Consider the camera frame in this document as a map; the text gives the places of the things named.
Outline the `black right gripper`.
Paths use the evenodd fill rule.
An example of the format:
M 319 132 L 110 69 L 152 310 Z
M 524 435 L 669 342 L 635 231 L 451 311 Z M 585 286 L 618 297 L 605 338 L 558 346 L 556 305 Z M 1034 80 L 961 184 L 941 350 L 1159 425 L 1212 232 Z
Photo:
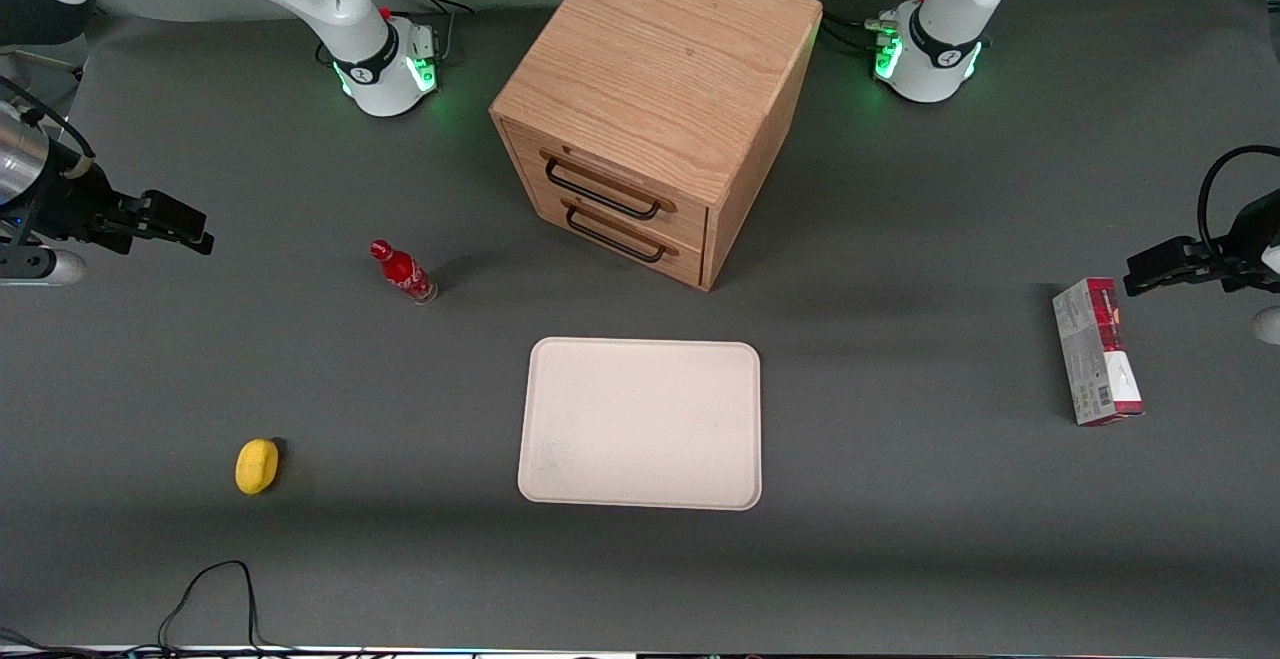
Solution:
M 19 195 L 18 211 L 27 212 L 28 225 L 36 234 L 54 241 L 74 239 L 114 253 L 128 253 L 133 239 L 165 241 L 196 253 L 212 253 L 215 238 L 205 232 L 205 212 L 163 191 L 147 189 L 137 203 L 137 218 L 143 226 L 125 226 L 132 225 L 132 220 L 123 205 L 131 200 L 113 188 L 99 166 L 77 179 L 50 170 L 42 171 L 35 184 Z M 106 229 L 106 223 L 125 226 L 125 230 L 113 232 Z

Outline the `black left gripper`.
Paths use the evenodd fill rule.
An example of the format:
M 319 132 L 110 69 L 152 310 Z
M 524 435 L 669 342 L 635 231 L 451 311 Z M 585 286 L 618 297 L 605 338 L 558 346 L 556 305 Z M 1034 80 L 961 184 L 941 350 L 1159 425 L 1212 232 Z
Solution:
M 1219 282 L 1225 293 L 1252 289 L 1277 293 L 1279 276 L 1265 262 L 1266 250 L 1277 248 L 1279 195 L 1265 195 L 1240 209 L 1230 230 L 1215 239 L 1230 273 L 1216 271 L 1203 241 L 1176 235 L 1126 258 L 1124 287 L 1128 296 L 1143 296 L 1161 287 Z

